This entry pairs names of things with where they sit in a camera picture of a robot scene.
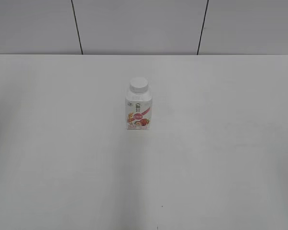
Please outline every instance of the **white tabletop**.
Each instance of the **white tabletop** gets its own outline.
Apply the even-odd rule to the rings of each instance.
[[[46,229],[288,230],[288,56],[0,55],[0,230]]]

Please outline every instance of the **white bottle cap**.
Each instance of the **white bottle cap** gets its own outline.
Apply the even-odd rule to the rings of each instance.
[[[145,93],[148,91],[148,80],[146,78],[132,78],[130,80],[130,91],[133,93]]]

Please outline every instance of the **printed label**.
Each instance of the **printed label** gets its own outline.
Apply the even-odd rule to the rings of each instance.
[[[126,100],[127,129],[149,129],[152,117],[152,100],[137,102]]]

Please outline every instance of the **bottle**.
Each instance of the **bottle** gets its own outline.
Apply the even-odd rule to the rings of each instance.
[[[130,80],[126,95],[126,127],[127,129],[147,130],[152,117],[152,95],[145,78]]]

